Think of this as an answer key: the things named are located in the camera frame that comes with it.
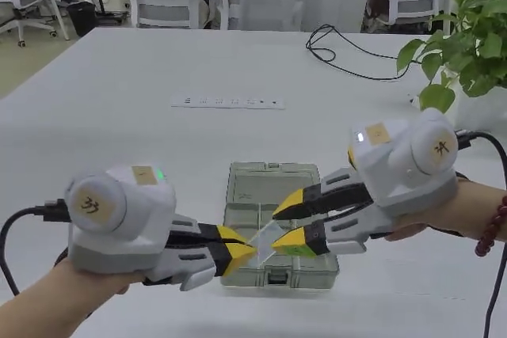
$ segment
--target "table surface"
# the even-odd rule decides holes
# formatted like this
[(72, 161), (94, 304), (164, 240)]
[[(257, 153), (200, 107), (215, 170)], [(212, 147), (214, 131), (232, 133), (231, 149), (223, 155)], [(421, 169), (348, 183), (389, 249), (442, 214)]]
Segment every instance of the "table surface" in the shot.
[[(352, 120), (412, 118), (407, 97), (426, 84), (419, 68), (397, 82), (343, 74), (304, 48), (307, 34), (97, 28), (0, 101), (0, 222), (63, 195), (86, 169), (155, 162), (177, 191), (177, 212), (201, 222), (223, 217), (232, 161), (315, 163), (321, 175), (347, 165)], [(349, 35), (396, 55), (411, 36)], [(340, 65), (389, 76), (395, 63), (337, 36), (322, 43)], [(171, 108), (174, 95), (279, 97), (282, 111)], [(457, 169), (502, 187), (486, 144), (460, 153)], [(21, 288), (41, 277), (67, 228), (18, 222), (7, 260)], [(78, 338), (477, 337), (499, 248), (477, 259), (474, 242), (426, 231), (398, 243), (370, 241), (341, 256), (328, 292), (224, 289), (218, 280), (189, 293), (134, 286), (98, 310)], [(5, 283), (0, 301), (10, 297)], [(505, 292), (492, 336), (505, 332)]]

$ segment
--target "forearm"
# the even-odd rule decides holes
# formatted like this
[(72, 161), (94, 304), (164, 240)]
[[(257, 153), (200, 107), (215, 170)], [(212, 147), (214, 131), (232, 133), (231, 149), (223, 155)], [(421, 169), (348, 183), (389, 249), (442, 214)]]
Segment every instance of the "forearm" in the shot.
[[(436, 211), (424, 213), (422, 219), (430, 226), (479, 239), (506, 195), (505, 190), (462, 180), (456, 197)], [(497, 239), (507, 241), (507, 226), (501, 228)]]
[(0, 338), (67, 338), (86, 316), (135, 281), (79, 272), (64, 261), (0, 307)]

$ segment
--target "black trash bin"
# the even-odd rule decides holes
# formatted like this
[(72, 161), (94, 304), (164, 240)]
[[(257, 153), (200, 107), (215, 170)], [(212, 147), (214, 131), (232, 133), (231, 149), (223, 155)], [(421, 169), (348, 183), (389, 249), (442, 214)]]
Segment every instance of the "black trash bin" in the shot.
[(97, 26), (95, 5), (90, 2), (79, 2), (67, 6), (74, 29), (79, 37), (83, 37)]

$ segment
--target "power strip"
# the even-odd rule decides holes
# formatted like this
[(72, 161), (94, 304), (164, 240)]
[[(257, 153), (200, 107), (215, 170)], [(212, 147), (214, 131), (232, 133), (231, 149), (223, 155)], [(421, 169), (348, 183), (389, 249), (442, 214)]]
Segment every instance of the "power strip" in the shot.
[(241, 97), (179, 97), (171, 98), (171, 107), (190, 108), (253, 108), (283, 110), (284, 102), (274, 98)]

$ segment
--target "clear plastic box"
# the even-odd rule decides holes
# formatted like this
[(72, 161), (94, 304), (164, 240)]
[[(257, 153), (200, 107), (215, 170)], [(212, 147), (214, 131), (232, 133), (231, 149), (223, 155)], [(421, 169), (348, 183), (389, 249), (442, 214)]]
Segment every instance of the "clear plastic box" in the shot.
[[(235, 162), (231, 165), (223, 224), (251, 239), (270, 223), (287, 195), (320, 181), (312, 164)], [(279, 222), (284, 231), (306, 225), (315, 216)], [(221, 278), (224, 286), (330, 289), (339, 273), (337, 257), (296, 257), (275, 253), (261, 265), (251, 260)]]

